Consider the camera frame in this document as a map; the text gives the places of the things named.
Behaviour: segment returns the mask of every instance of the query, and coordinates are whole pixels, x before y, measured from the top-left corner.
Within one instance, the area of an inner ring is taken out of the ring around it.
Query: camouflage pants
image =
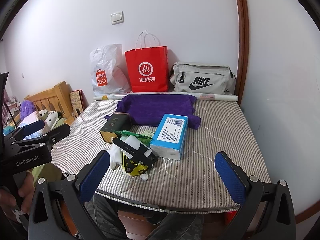
[[[94,194],[85,207],[107,239],[128,240],[118,210],[150,218],[155,211],[129,206]],[[148,240],[198,240],[201,239],[204,215],[169,213],[146,238]]]

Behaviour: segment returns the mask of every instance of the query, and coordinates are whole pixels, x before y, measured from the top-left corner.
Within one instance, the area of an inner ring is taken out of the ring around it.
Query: wooden headboard
[[[26,96],[25,100],[34,103],[38,111],[48,109],[49,111],[59,111],[67,118],[68,124],[73,122],[72,105],[70,100],[70,89],[65,81],[56,84],[53,88],[37,93],[33,96]]]

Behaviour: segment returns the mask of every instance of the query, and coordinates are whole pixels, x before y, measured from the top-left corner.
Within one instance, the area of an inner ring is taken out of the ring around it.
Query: metal screw
[[[285,180],[283,180],[283,179],[280,180],[280,184],[281,184],[282,186],[287,186],[287,183],[286,183]]]
[[[69,181],[72,181],[76,178],[76,176],[74,174],[70,174],[68,177],[67,177],[67,180]]]
[[[252,182],[257,182],[258,181],[258,178],[256,176],[250,176],[250,180]]]
[[[40,178],[40,179],[38,180],[38,183],[39,183],[39,184],[42,184],[42,183],[44,183],[44,181],[45,181],[45,178]]]

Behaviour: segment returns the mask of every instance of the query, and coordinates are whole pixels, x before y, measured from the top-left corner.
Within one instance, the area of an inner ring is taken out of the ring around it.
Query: book
[[[70,92],[70,100],[73,112],[75,113],[75,116],[78,117],[84,110],[82,90],[75,90]]]

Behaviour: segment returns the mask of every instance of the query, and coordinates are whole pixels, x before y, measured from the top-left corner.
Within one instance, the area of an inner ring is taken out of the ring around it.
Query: gray nike bag
[[[170,82],[175,92],[230,94],[235,75],[228,66],[176,62]]]

